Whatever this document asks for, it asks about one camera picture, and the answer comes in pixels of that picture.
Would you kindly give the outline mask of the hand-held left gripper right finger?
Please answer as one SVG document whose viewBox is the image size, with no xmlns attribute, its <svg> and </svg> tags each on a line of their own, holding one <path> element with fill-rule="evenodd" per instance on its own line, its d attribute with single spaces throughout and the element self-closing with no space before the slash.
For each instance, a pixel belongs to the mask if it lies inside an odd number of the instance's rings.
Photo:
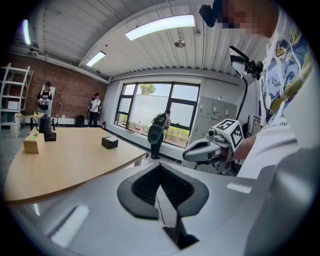
<svg viewBox="0 0 320 256">
<path fill-rule="evenodd" d="M 174 238 L 161 256 L 246 256 L 247 240 L 262 207 L 262 178 L 205 173 L 161 164 L 163 191 L 177 217 Z"/>
</svg>

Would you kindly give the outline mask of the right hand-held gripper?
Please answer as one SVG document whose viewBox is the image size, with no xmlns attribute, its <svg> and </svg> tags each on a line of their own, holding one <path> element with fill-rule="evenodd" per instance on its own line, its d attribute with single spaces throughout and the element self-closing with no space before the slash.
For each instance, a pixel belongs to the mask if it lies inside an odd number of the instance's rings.
<svg viewBox="0 0 320 256">
<path fill-rule="evenodd" d="M 225 175 L 233 167 L 233 157 L 244 140 L 240 122 L 225 119 L 209 128 L 204 139 L 193 141 L 182 153 L 184 160 L 197 166 L 211 165 L 218 174 Z"/>
</svg>

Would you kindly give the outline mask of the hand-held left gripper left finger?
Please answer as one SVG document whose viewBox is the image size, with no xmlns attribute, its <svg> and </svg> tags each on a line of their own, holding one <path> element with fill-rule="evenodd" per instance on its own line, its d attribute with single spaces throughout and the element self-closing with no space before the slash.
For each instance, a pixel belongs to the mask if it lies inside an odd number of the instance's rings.
<svg viewBox="0 0 320 256">
<path fill-rule="evenodd" d="M 147 169 L 141 165 L 85 182 L 35 220 L 23 207 L 10 212 L 41 256 L 172 256 L 197 238 L 183 227 L 135 217 L 118 199 L 121 182 Z"/>
</svg>

